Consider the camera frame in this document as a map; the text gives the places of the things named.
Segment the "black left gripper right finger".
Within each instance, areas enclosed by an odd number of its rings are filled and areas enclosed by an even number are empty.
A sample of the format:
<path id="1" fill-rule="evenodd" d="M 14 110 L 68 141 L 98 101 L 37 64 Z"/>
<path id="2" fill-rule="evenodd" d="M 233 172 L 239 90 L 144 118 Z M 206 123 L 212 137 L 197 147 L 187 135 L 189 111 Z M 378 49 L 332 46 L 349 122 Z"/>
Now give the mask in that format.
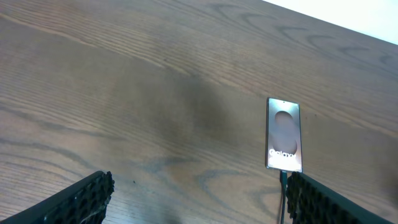
<path id="1" fill-rule="evenodd" d="M 390 223 L 301 172 L 285 176 L 285 211 L 293 223 Z"/>

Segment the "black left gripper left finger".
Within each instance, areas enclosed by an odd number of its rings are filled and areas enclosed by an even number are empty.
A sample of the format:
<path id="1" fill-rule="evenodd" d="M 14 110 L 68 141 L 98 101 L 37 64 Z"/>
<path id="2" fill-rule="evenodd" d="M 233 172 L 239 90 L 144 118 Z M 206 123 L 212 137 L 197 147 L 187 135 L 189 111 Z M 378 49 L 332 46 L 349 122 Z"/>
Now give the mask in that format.
<path id="1" fill-rule="evenodd" d="M 97 171 L 1 224 L 102 224 L 114 192 L 110 171 Z"/>

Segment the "bronze Galaxy smartphone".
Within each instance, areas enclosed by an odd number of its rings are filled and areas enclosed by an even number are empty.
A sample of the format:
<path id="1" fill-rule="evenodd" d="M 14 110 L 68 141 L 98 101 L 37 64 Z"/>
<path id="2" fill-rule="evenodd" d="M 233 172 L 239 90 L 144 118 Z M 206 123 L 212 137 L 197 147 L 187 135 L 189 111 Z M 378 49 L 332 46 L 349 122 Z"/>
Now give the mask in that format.
<path id="1" fill-rule="evenodd" d="M 268 169 L 303 171 L 299 104 L 267 99 L 265 165 Z"/>

